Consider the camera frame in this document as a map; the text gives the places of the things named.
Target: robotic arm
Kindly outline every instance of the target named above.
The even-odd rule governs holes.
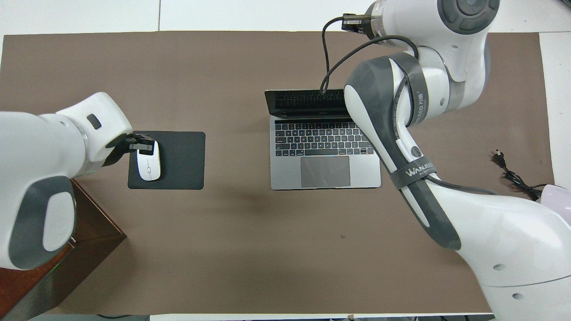
[[[423,229],[470,265],[498,320],[568,320],[569,222],[529,200],[442,182],[407,130],[480,96],[498,2],[376,1],[366,13],[370,22],[344,29],[407,37],[419,58],[407,51],[360,63],[347,80],[345,103]]]
[[[0,267],[29,270],[55,256],[75,227],[70,178],[154,141],[105,93],[55,114],[0,113]]]

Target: white tile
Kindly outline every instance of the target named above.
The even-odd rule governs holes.
[[[6,34],[157,31],[159,0],[0,0]]]
[[[343,13],[365,13],[373,0],[162,0],[161,30],[319,31]],[[340,30],[340,23],[331,30]],[[559,0],[501,0],[492,32],[571,31]]]
[[[549,141],[555,184],[571,189],[571,33],[541,33]]]

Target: silver laptop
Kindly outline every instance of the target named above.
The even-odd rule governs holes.
[[[381,186],[380,161],[349,117],[343,89],[266,90],[274,190]]]

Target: trackpad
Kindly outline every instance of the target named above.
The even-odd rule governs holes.
[[[302,187],[344,187],[351,185],[349,157],[302,157]]]

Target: space bar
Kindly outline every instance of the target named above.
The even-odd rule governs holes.
[[[306,156],[314,155],[337,155],[337,149],[308,149],[305,150]]]

